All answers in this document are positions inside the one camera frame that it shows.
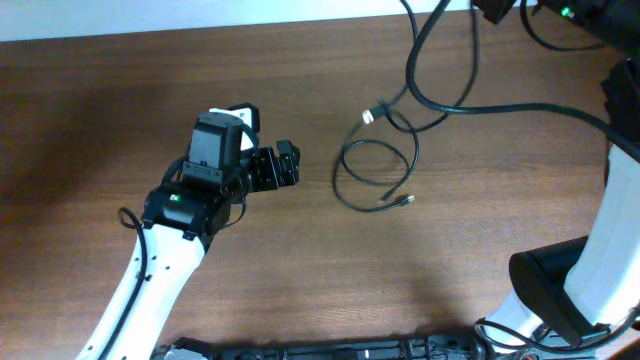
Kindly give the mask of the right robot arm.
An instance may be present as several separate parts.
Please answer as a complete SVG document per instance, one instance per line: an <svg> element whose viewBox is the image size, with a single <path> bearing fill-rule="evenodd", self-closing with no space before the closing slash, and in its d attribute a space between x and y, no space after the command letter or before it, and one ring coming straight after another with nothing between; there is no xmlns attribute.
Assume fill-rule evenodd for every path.
<svg viewBox="0 0 640 360"><path fill-rule="evenodd" d="M540 99L603 114L596 83L619 50L548 51L514 20L481 23L479 33L487 49L474 103ZM463 330L496 310L510 289L510 255L587 234L605 191L604 136L562 115L458 117L438 143L444 159L422 176L433 202L410 234L425 251L410 289L418 332Z"/></svg>

